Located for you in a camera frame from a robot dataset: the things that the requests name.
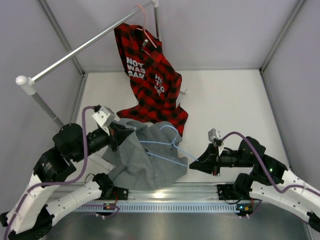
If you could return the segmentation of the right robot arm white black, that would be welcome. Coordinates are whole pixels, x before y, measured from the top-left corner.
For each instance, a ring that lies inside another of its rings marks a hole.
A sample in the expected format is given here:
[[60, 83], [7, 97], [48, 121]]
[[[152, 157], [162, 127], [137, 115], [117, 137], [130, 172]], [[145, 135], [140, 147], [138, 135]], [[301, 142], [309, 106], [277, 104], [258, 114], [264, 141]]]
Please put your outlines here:
[[233, 183], [232, 192], [237, 198], [270, 203], [294, 214], [318, 232], [320, 191], [265, 151], [252, 137], [243, 138], [237, 150], [214, 139], [189, 168], [213, 176], [218, 176], [221, 168], [251, 168], [250, 173], [240, 173]]

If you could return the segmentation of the grey button shirt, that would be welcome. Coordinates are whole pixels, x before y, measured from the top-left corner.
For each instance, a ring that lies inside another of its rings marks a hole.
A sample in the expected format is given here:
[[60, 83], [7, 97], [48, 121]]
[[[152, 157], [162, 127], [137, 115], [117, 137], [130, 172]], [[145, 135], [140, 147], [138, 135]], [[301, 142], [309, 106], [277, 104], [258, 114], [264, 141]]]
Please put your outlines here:
[[[170, 122], [161, 121], [147, 125], [137, 120], [122, 118], [118, 123], [134, 129], [134, 132], [124, 140], [117, 151], [107, 148], [102, 155], [102, 159], [110, 164], [126, 167], [126, 170], [114, 180], [116, 186], [133, 190], [155, 190], [168, 187], [187, 174], [188, 168], [147, 154], [151, 152], [188, 164], [187, 157], [174, 155], [178, 153], [175, 148], [168, 150], [162, 145], [140, 143], [140, 141], [170, 143], [176, 132], [168, 127], [160, 131], [160, 127], [164, 125], [173, 126]], [[181, 141], [182, 137], [179, 135], [175, 144], [178, 146]]]

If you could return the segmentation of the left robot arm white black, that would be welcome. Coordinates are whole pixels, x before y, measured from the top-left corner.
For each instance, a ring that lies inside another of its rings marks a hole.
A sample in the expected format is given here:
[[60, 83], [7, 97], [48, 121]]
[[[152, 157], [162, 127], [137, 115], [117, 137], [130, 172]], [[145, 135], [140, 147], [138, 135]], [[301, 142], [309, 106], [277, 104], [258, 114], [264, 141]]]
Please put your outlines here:
[[117, 123], [109, 132], [98, 128], [87, 135], [83, 128], [70, 123], [52, 138], [54, 147], [44, 152], [37, 161], [23, 195], [11, 211], [0, 215], [5, 227], [5, 240], [39, 240], [48, 234], [66, 215], [97, 199], [109, 199], [114, 192], [115, 179], [126, 169], [119, 165], [109, 173], [98, 173], [91, 181], [68, 195], [49, 202], [53, 192], [62, 185], [72, 184], [67, 178], [76, 171], [73, 162], [108, 146], [117, 151], [133, 129]]

